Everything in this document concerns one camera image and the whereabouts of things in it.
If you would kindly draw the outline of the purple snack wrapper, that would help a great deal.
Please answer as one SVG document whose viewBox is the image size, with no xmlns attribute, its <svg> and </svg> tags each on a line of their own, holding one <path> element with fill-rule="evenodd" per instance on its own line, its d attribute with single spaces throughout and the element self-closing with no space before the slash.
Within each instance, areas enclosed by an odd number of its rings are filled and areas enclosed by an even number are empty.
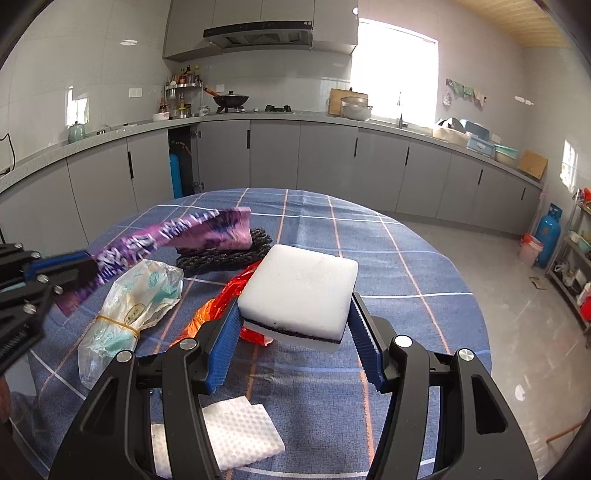
<svg viewBox="0 0 591 480">
<path fill-rule="evenodd" d="M 92 254 L 97 273 L 89 284 L 64 292 L 55 300 L 70 316 L 96 289 L 117 278 L 164 247 L 202 250 L 245 250 L 252 245 L 249 207 L 208 210 L 162 221 L 122 236 Z"/>
</svg>

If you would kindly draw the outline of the white sponge block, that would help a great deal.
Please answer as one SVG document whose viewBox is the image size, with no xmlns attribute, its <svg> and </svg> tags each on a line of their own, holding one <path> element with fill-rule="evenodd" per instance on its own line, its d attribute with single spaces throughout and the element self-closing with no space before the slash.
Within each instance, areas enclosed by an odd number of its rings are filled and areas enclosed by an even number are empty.
<svg viewBox="0 0 591 480">
<path fill-rule="evenodd" d="M 238 296 L 245 327 L 276 341 L 325 352 L 342 343 L 359 264 L 274 245 Z"/>
</svg>

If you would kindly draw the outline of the grey lower kitchen cabinets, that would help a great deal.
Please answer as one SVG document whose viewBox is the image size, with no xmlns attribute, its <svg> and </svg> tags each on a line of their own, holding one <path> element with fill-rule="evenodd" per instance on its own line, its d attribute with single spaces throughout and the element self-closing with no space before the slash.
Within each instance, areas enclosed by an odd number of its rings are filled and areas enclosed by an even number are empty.
<svg viewBox="0 0 591 480">
<path fill-rule="evenodd" d="M 189 144 L 192 193 L 300 189 L 399 217 L 528 231 L 537 181 L 407 130 L 304 114 L 225 114 L 125 126 L 52 148 L 1 180 L 1 238 L 44 253 L 88 245 L 173 197 L 169 147 Z"/>
</svg>

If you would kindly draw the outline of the clear green printed plastic bag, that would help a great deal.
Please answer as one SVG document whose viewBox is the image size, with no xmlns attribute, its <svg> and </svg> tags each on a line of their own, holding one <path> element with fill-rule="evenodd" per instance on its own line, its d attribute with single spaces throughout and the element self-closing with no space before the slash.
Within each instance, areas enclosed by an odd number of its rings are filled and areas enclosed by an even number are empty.
<svg viewBox="0 0 591 480">
<path fill-rule="evenodd" d="M 180 300 L 183 271 L 142 260 L 111 286 L 98 315 L 77 348 L 81 384 L 92 389 L 111 360 L 133 351 L 140 333 L 155 326 Z"/>
</svg>

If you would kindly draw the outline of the black scouring pad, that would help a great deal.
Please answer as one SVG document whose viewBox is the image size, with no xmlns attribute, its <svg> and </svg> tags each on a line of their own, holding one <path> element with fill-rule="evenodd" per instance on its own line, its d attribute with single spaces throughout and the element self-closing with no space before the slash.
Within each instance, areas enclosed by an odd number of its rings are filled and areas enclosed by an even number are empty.
<svg viewBox="0 0 591 480">
<path fill-rule="evenodd" d="M 209 272 L 235 271 L 245 269 L 263 260 L 270 251 L 273 239 L 263 228 L 250 230 L 252 245 L 246 250 L 201 250 L 177 248 L 176 266 L 186 276 L 202 275 Z"/>
</svg>

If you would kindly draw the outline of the white melamine sponge pad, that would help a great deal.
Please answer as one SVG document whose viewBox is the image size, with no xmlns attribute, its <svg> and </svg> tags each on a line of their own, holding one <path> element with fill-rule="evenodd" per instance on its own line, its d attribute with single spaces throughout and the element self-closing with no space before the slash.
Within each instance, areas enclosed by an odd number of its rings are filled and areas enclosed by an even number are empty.
<svg viewBox="0 0 591 480">
<path fill-rule="evenodd" d="M 206 432 L 219 470 L 226 471 L 279 455 L 286 450 L 262 404 L 245 396 L 202 408 Z"/>
</svg>

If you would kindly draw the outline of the green ceramic kettle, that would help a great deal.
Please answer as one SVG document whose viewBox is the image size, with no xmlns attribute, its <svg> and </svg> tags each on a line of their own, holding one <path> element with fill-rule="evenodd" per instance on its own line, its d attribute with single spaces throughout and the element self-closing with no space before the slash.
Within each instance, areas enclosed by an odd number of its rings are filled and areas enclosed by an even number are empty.
<svg viewBox="0 0 591 480">
<path fill-rule="evenodd" d="M 68 143 L 73 144 L 86 138 L 86 128 L 84 123 L 75 121 L 68 128 Z"/>
</svg>

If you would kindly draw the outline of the orange red foil wrapper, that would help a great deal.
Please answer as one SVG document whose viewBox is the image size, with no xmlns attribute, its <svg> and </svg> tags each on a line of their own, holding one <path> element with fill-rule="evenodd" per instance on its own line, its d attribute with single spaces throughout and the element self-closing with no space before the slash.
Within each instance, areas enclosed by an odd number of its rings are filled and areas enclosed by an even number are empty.
<svg viewBox="0 0 591 480">
<path fill-rule="evenodd" d="M 204 323 L 221 319 L 221 316 L 225 309 L 228 308 L 230 301 L 242 294 L 243 288 L 245 288 L 246 283 L 249 282 L 252 274 L 256 272 L 256 268 L 259 267 L 260 263 L 261 261 L 256 261 L 256 263 L 249 265 L 249 267 L 246 267 L 245 270 L 238 275 L 232 277 L 231 280 L 224 285 L 221 293 L 209 299 L 204 305 L 199 307 L 171 345 L 178 343 L 183 338 L 197 336 L 198 331 Z"/>
</svg>

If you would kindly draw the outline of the metal storage shelf rack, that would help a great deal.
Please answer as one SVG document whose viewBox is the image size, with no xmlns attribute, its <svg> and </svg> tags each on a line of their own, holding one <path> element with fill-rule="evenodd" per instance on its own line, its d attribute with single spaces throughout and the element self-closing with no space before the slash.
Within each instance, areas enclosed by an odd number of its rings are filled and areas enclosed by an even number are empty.
<svg viewBox="0 0 591 480">
<path fill-rule="evenodd" d="M 590 348 L 590 190 L 578 189 L 565 231 L 546 268 Z"/>
</svg>

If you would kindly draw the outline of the white red plastic bucket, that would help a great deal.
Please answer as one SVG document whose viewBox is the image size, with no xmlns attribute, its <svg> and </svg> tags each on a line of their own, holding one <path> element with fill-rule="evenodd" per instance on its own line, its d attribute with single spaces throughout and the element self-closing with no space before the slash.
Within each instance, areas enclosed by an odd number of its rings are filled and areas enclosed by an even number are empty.
<svg viewBox="0 0 591 480">
<path fill-rule="evenodd" d="M 521 240 L 518 259 L 522 264 L 532 268 L 535 265 L 538 256 L 543 251 L 543 248 L 544 246 L 541 241 L 531 234 L 526 233 Z"/>
</svg>

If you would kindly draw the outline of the spice rack with bottles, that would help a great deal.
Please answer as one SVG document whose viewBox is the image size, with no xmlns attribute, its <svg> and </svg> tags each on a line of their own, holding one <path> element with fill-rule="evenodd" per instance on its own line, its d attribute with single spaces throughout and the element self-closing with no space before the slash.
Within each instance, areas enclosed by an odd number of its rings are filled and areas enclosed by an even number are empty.
<svg viewBox="0 0 591 480">
<path fill-rule="evenodd" d="M 200 66 L 181 67 L 165 81 L 157 113 L 167 114 L 169 119 L 192 117 L 192 105 L 198 101 L 201 90 Z"/>
</svg>

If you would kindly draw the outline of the blue plaid tablecloth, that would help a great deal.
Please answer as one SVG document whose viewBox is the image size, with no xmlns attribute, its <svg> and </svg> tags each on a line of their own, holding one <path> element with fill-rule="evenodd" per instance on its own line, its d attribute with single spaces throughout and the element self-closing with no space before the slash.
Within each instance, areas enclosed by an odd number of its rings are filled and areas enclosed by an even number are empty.
<svg viewBox="0 0 591 480">
<path fill-rule="evenodd" d="M 154 206 L 100 230 L 99 249 L 151 224 L 200 210 L 249 207 L 253 227 L 281 244 L 355 260 L 356 291 L 370 313 L 425 348 L 473 350 L 492 362 L 478 303 L 452 261 L 404 224 L 374 210 L 318 193 L 232 189 Z M 105 297 L 98 290 L 71 316 L 51 311 L 45 336 L 30 352 L 33 391 L 12 392 L 14 437 L 46 474 L 87 396 L 77 347 Z M 363 374 L 349 337 L 334 353 L 290 344 L 240 342 L 215 401 L 245 396 L 263 405 L 283 453 L 231 472 L 235 479 L 362 479 L 380 440 L 389 399 Z"/>
</svg>

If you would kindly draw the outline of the blue gas cylinder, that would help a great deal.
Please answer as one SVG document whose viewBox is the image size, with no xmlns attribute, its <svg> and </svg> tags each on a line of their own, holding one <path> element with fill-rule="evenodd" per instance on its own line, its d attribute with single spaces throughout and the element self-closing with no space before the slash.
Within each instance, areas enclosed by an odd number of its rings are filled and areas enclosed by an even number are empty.
<svg viewBox="0 0 591 480">
<path fill-rule="evenodd" d="M 542 243 L 542 251 L 539 253 L 536 264 L 540 268 L 546 268 L 556 248 L 561 235 L 560 219 L 562 209 L 551 203 L 548 212 L 540 219 L 534 237 Z"/>
</svg>

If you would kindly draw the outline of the black wok on stove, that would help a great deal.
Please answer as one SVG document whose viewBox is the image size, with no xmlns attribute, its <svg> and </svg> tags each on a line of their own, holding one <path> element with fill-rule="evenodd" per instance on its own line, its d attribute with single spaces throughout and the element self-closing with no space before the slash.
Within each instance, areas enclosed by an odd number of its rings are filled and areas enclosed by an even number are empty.
<svg viewBox="0 0 591 480">
<path fill-rule="evenodd" d="M 228 94 L 221 94 L 209 87 L 204 87 L 204 92 L 213 98 L 213 101 L 217 105 L 217 114 L 228 113 L 230 109 L 240 110 L 246 101 L 249 100 L 249 96 L 237 95 L 232 91 L 229 91 Z"/>
</svg>

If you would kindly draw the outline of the wooden cutting board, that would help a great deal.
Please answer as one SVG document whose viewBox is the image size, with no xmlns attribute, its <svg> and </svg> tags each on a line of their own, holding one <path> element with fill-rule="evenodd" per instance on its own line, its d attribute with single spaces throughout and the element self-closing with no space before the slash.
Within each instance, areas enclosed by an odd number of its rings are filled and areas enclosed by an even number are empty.
<svg viewBox="0 0 591 480">
<path fill-rule="evenodd" d="M 367 93 L 355 92 L 352 88 L 349 88 L 349 90 L 332 88 L 329 91 L 328 114 L 332 116 L 341 116 L 342 102 L 344 101 L 352 101 L 356 104 L 367 105 L 368 95 Z"/>
</svg>

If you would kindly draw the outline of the metal pot on counter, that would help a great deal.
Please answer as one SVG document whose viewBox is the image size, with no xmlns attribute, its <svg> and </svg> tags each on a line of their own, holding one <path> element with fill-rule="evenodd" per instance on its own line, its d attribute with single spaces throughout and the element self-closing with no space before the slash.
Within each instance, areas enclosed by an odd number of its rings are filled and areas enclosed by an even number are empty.
<svg viewBox="0 0 591 480">
<path fill-rule="evenodd" d="M 373 107 L 369 105 L 369 99 L 363 97 L 343 97 L 341 100 L 342 117 L 366 122 L 372 117 Z"/>
</svg>

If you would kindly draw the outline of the black range hood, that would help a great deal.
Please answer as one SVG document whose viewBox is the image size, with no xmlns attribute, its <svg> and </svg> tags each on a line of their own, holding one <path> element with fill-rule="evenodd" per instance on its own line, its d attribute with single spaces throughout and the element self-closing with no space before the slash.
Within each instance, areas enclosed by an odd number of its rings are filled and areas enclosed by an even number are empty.
<svg viewBox="0 0 591 480">
<path fill-rule="evenodd" d="M 221 50 L 311 47 L 311 21 L 257 21 L 204 29 L 204 39 Z"/>
</svg>

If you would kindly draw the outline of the grey upper wall cabinets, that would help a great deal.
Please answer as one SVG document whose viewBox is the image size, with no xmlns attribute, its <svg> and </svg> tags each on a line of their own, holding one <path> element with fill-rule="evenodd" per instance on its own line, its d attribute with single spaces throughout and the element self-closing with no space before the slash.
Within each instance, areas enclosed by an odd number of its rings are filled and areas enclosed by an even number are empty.
<svg viewBox="0 0 591 480">
<path fill-rule="evenodd" d="M 182 62 L 245 50 L 318 50 L 352 54 L 356 1 L 173 1 L 163 57 Z"/>
</svg>

